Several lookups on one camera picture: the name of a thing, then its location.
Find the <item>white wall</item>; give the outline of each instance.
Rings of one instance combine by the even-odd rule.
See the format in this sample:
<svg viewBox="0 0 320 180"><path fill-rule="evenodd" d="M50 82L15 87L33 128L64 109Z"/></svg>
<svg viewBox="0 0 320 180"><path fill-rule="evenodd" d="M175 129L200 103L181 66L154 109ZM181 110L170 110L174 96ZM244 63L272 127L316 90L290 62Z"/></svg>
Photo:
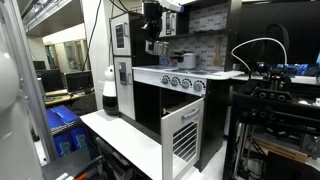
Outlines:
<svg viewBox="0 0 320 180"><path fill-rule="evenodd" d="M32 60L44 61L44 63L46 64L46 69L50 69L42 38L28 37L27 39L31 51Z"/></svg>
<svg viewBox="0 0 320 180"><path fill-rule="evenodd" d="M86 39L83 23L43 37L43 43L45 45L51 45L69 41L77 41L81 39Z"/></svg>

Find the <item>black panel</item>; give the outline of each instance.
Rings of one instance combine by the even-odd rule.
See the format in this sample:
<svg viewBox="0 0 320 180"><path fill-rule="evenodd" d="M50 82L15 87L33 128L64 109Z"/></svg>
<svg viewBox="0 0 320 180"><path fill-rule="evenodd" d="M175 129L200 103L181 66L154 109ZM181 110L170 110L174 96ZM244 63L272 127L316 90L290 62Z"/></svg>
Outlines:
<svg viewBox="0 0 320 180"><path fill-rule="evenodd" d="M36 71L37 77L41 82L45 92L57 91L64 89L62 77L59 70Z"/></svg>
<svg viewBox="0 0 320 180"><path fill-rule="evenodd" d="M228 92L229 85L227 81L207 80L200 160L195 165L200 172L222 147L228 108Z"/></svg>

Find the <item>black cable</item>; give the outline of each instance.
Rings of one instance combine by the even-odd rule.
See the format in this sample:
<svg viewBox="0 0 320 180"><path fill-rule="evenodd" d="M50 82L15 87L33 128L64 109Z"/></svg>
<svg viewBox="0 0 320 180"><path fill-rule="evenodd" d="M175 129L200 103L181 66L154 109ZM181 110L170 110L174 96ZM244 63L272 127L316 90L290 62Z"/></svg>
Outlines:
<svg viewBox="0 0 320 180"><path fill-rule="evenodd" d="M83 71L85 70L86 63L87 63L87 61L88 61L88 59L89 59L89 52L90 52L92 37L93 37L94 31L95 31L96 26L97 26L97 21L98 21L98 15L99 15L99 9L100 9L100 6L101 6L101 2L102 2L102 0L99 1L98 7L97 7L96 19L95 19L95 21L94 21L94 25L93 25L92 32L91 32L90 39L89 39L89 45L88 45L88 48L87 48L86 60L84 61L82 68L80 67L82 73L83 73ZM81 79L82 79L82 77L79 77L78 83L77 83L77 86L76 86L77 88L80 86ZM72 99L72 97L73 97L74 94L75 94L75 92L72 92L72 93L70 94L70 99L69 99L69 101Z"/></svg>
<svg viewBox="0 0 320 180"><path fill-rule="evenodd" d="M114 3L112 0L109 0L114 6L116 6L118 9L120 9L121 11L123 11L123 12L127 12L128 13L128 11L125 11L125 10L123 10L122 8L120 8L118 5L116 5L116 3Z"/></svg>
<svg viewBox="0 0 320 180"><path fill-rule="evenodd" d="M127 11L127 12L130 12L123 4L122 4L122 1L119 0L119 3L121 4L121 6Z"/></svg>
<svg viewBox="0 0 320 180"><path fill-rule="evenodd" d="M90 47L91 47L91 42L92 42L92 37L93 37L93 33L94 33L94 30L96 29L96 26L97 26L97 21L98 21L98 15L99 15L99 9L100 9L100 5L101 5L101 1L99 1L99 4L98 4L98 8L97 8L97 12L96 12L96 19L94 21L94 25L93 25L93 28L92 28L92 32L91 32L91 35L90 35L90 40L89 40L89 46L87 48L87 55L86 55L86 60L84 61L83 63L83 67L82 67L82 72L84 71L85 69L85 65L89 59L89 51L90 51Z"/></svg>

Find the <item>computer monitor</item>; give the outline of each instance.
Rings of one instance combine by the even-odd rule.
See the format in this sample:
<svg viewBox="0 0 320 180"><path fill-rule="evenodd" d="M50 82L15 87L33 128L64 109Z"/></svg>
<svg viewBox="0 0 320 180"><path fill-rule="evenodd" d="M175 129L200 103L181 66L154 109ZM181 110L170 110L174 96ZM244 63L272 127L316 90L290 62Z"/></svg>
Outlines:
<svg viewBox="0 0 320 180"><path fill-rule="evenodd" d="M281 24L289 34L288 64L315 64L320 52L319 20L319 1L242 4L237 44L266 37L266 29L270 24ZM283 42L280 28L272 28L267 36ZM250 64L255 62L261 52L260 47L261 42L254 47L248 44L236 50L235 54ZM282 49L274 42L267 42L259 62L284 63Z"/></svg>
<svg viewBox="0 0 320 180"><path fill-rule="evenodd" d="M91 71L65 73L69 93L89 92L93 87Z"/></svg>
<svg viewBox="0 0 320 180"><path fill-rule="evenodd" d="M33 66L35 70L46 70L44 61L33 61Z"/></svg>
<svg viewBox="0 0 320 180"><path fill-rule="evenodd" d="M41 78L45 92L52 92L64 89L62 77L59 70L36 71L37 77Z"/></svg>

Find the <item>wire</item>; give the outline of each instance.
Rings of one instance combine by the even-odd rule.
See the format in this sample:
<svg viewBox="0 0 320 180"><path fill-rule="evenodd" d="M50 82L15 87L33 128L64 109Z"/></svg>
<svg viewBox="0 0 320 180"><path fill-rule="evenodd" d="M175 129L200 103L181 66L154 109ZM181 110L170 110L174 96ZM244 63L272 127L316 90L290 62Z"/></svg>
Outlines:
<svg viewBox="0 0 320 180"><path fill-rule="evenodd" d="M265 40L274 41L274 42L278 43L278 44L281 46L281 48L282 48L282 50L283 50L283 53L284 53L284 65L286 66L286 65L287 65L287 62L288 62L286 49L284 48L283 44L281 44L281 42L279 42L278 40L273 39L273 38L264 37L264 38L256 38L256 39L252 39L252 40L246 41L246 42L244 42L244 43L236 46L235 48L233 48L232 51L231 51L231 54L232 54L233 57L235 57L236 59L238 59L239 61L241 61L241 62L247 67L247 69L249 70L249 72L251 73L251 69L249 68L248 64L245 63L241 58L239 58L238 56L236 56L233 52L234 52L236 49L238 49L239 47L241 47L241 46L243 46L243 45L245 45L245 44L248 44L248 43L251 43L251 42L255 42L255 41L265 41Z"/></svg>
<svg viewBox="0 0 320 180"><path fill-rule="evenodd" d="M128 11L123 10L123 9L120 8L116 3L114 3L114 0L113 0L113 1L112 1L112 0L109 0L109 1L110 1L114 6L116 6L118 9L120 9L121 11L128 13Z"/></svg>
<svg viewBox="0 0 320 180"><path fill-rule="evenodd" d="M127 12L129 12L129 10L122 4L122 1L121 1L121 0L119 0L119 3L121 4L121 6L122 6Z"/></svg>
<svg viewBox="0 0 320 180"><path fill-rule="evenodd" d="M97 26L97 21L98 21L98 15L99 15L99 9L100 9L100 5L101 5L101 1L102 0L100 0L99 4L98 4L98 8L97 8L97 12L96 12L96 19L94 21L94 25L93 25L92 32L91 32L91 35L90 35L90 40L89 40L89 46L88 46L88 49L87 49L86 60L84 61L82 69L81 69L82 72L85 70L86 63L87 63L87 61L89 59L89 51L90 51L90 47L91 47L93 33L94 33L94 30L96 29L96 26Z"/></svg>

